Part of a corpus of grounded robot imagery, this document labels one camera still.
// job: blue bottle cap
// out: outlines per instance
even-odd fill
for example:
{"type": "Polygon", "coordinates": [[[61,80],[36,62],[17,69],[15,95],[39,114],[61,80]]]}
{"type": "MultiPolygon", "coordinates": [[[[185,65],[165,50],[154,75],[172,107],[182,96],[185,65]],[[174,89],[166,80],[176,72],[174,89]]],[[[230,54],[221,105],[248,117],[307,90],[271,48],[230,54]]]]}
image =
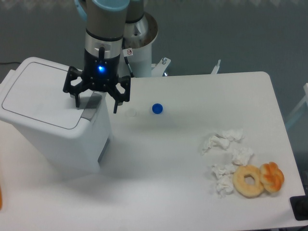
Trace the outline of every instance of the blue bottle cap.
{"type": "Polygon", "coordinates": [[[160,103],[155,103],[155,104],[152,106],[152,111],[153,111],[155,114],[161,114],[162,111],[163,111],[163,106],[162,106],[160,103]]]}

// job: donut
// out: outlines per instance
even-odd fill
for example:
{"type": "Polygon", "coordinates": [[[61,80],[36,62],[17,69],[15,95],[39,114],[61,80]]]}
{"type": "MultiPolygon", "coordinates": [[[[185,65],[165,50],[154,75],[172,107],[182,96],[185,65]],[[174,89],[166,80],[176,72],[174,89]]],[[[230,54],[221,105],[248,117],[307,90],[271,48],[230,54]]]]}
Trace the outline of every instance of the donut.
{"type": "Polygon", "coordinates": [[[281,189],[284,183],[284,175],[276,163],[269,162],[260,167],[260,181],[268,192],[275,193],[281,189]]]}
{"type": "Polygon", "coordinates": [[[253,165],[239,166],[233,175],[232,181],[236,190],[246,197],[259,196],[264,190],[260,181],[260,170],[253,165]],[[247,184],[245,177],[252,177],[255,183],[247,184]]]}

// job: crumpled tissue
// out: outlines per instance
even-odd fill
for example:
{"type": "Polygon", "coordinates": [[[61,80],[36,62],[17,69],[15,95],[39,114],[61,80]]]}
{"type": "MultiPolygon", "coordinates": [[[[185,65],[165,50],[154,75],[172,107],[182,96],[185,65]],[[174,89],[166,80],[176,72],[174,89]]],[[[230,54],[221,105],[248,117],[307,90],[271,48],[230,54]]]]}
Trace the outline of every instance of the crumpled tissue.
{"type": "Polygon", "coordinates": [[[244,139],[244,130],[243,129],[231,129],[227,131],[221,131],[218,133],[219,136],[225,138],[229,141],[239,142],[244,139]]]}
{"type": "Polygon", "coordinates": [[[227,164],[227,165],[213,165],[212,171],[215,173],[217,179],[220,179],[223,177],[223,175],[229,175],[236,171],[236,166],[233,164],[227,164]]]}
{"type": "Polygon", "coordinates": [[[254,154],[251,148],[234,149],[232,153],[232,162],[235,165],[246,166],[250,157],[254,154]]]}
{"type": "Polygon", "coordinates": [[[220,198],[225,197],[227,194],[233,192],[234,185],[232,182],[232,175],[224,175],[218,179],[216,190],[220,198]]]}
{"type": "Polygon", "coordinates": [[[220,138],[217,136],[212,136],[208,140],[206,140],[203,144],[203,153],[206,153],[210,148],[213,146],[219,146],[224,150],[227,150],[227,148],[230,145],[230,141],[225,138],[220,138]]]}

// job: table surface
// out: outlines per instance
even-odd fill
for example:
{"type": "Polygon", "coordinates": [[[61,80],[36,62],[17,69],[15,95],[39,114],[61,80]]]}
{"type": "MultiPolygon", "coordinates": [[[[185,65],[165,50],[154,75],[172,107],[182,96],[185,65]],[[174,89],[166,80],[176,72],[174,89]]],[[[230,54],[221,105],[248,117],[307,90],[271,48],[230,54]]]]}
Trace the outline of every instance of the table surface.
{"type": "Polygon", "coordinates": [[[49,163],[11,125],[0,122],[0,230],[251,230],[296,221],[289,197],[304,190],[270,77],[263,72],[139,78],[131,101],[112,114],[114,138],[100,174],[49,163]],[[161,103],[163,113],[151,112],[161,103]],[[127,116],[135,110],[135,117],[127,116]],[[243,128],[227,151],[200,155],[211,132],[243,128]],[[285,175],[277,194],[220,199],[212,164],[251,147],[250,163],[274,161],[285,175]]]}

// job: warning sticker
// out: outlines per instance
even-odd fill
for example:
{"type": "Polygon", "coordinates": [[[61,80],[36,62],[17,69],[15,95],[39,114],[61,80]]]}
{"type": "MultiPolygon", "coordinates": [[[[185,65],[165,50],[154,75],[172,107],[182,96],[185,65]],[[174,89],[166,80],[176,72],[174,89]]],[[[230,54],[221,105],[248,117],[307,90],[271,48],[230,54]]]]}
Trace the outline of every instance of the warning sticker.
{"type": "Polygon", "coordinates": [[[126,56],[132,56],[133,55],[133,49],[132,48],[127,48],[123,50],[123,55],[124,57],[126,56]]]}

